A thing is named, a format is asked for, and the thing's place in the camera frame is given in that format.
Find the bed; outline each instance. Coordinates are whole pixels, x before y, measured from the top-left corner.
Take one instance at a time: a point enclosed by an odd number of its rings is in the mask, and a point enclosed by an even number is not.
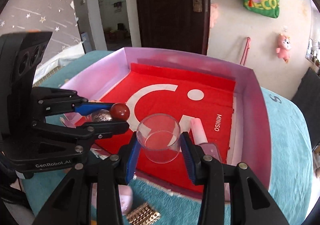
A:
[[[61,87],[66,79],[71,79],[110,53],[90,52],[61,69],[42,86]],[[267,89],[261,88],[261,91],[268,112],[271,133],[269,192],[290,225],[300,225],[309,207],[313,174],[308,129],[302,113],[292,102]],[[47,122],[62,125],[59,116],[49,117]],[[40,211],[64,175],[62,170],[36,173],[32,179],[23,181],[30,206],[35,214]],[[157,225],[197,223],[199,201],[168,193],[139,179],[132,181],[130,185],[134,191],[133,207],[147,201],[161,213],[162,218]],[[225,225],[230,224],[229,219],[230,205],[226,205]]]

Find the clear cylindrical container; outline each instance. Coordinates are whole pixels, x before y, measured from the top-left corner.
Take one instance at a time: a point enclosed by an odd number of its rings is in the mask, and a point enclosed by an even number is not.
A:
[[[148,159],[168,163],[180,152],[180,125],[170,115],[153,114],[138,125],[137,139]]]

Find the cup rim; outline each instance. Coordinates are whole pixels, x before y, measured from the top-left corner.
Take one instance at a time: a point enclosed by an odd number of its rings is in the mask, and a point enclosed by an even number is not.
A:
[[[138,132],[138,130],[139,130],[141,124],[142,124],[145,120],[147,120],[147,119],[149,119],[149,118],[151,118],[151,117],[154,117],[154,116],[158,116],[158,115],[166,116],[166,117],[169,117],[169,118],[173,119],[173,120],[176,122],[176,124],[178,125],[178,128],[179,128],[179,136],[178,136],[178,138],[176,139],[176,141],[175,141],[173,144],[171,144],[170,146],[167,146],[167,147],[162,148],[162,149],[150,149],[150,148],[142,145],[142,143],[140,143],[140,138],[139,138],[139,132]],[[139,123],[139,125],[138,125],[138,127],[137,127],[136,134],[137,134],[137,140],[138,140],[138,142],[139,142],[139,144],[141,145],[142,148],[146,148],[146,149],[152,150],[152,151],[163,151],[163,150],[167,150],[167,149],[171,148],[173,145],[175,145],[175,144],[180,140],[181,127],[180,127],[178,121],[177,121],[174,117],[172,117],[171,115],[166,114],[166,113],[155,113],[155,114],[151,114],[151,115],[145,117],[145,118]]]

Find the pink box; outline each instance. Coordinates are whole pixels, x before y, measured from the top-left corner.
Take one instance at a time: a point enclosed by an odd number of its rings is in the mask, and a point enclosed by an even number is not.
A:
[[[92,64],[61,88],[78,91],[89,100],[99,100],[130,72],[131,63],[201,72],[236,81],[235,113],[232,118],[227,163],[245,162],[268,189],[271,175],[271,136],[266,105],[252,69],[188,52],[156,48],[122,48]],[[79,114],[66,114],[76,123]]]

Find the gold woven object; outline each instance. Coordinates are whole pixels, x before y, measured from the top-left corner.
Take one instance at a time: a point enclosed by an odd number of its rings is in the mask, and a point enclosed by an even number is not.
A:
[[[131,225],[152,225],[159,220],[161,214],[151,209],[148,203],[139,206],[127,216],[127,220]]]

